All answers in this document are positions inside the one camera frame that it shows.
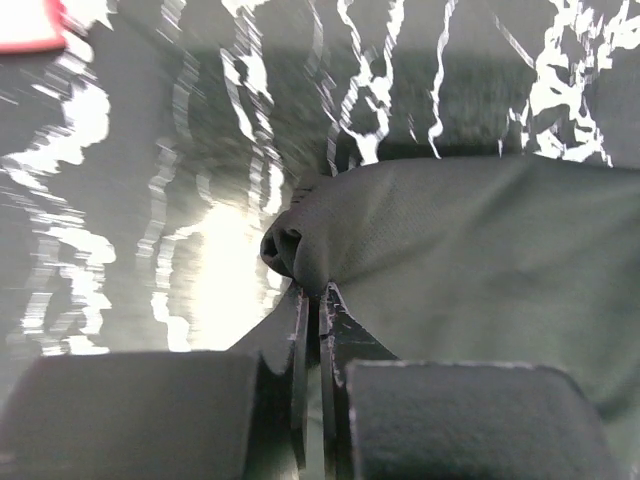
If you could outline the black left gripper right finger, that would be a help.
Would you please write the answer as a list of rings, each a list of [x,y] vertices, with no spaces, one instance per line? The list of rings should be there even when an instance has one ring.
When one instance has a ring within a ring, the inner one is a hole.
[[[577,384],[546,366],[411,362],[348,311],[319,310],[329,479],[619,479]]]

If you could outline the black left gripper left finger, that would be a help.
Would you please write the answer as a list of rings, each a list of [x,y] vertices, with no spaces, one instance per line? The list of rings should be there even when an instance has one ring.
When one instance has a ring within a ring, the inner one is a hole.
[[[227,351],[55,356],[1,416],[5,479],[294,479],[309,301],[291,285]]]

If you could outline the black t shirt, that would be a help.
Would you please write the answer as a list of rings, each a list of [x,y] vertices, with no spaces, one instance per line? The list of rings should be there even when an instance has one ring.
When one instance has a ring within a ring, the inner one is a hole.
[[[409,360],[567,371],[624,472],[639,464],[639,174],[538,156],[317,176],[263,261]]]

